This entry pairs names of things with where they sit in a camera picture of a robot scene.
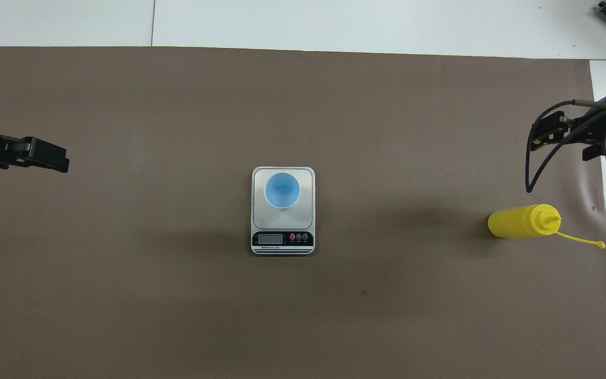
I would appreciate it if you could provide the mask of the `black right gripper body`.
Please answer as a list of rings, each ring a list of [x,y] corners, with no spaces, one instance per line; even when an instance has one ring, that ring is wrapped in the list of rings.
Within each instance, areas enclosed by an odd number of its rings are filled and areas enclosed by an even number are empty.
[[[590,108],[587,110],[584,117],[591,118],[601,112],[606,113],[606,109]],[[584,139],[591,139],[591,141],[587,142],[590,146],[582,151],[582,160],[591,161],[594,158],[606,156],[606,149],[604,148],[604,139],[606,138],[606,114],[596,122],[592,122],[591,125],[587,127],[584,134],[586,135]]]

